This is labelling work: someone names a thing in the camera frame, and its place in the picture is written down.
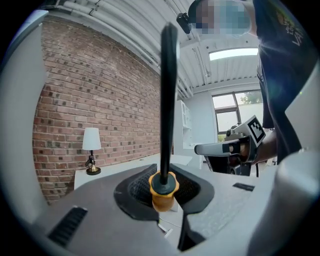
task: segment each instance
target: white lampshade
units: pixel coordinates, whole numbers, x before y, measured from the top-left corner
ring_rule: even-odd
[[[85,128],[82,143],[83,150],[99,150],[101,149],[99,129],[98,128]]]

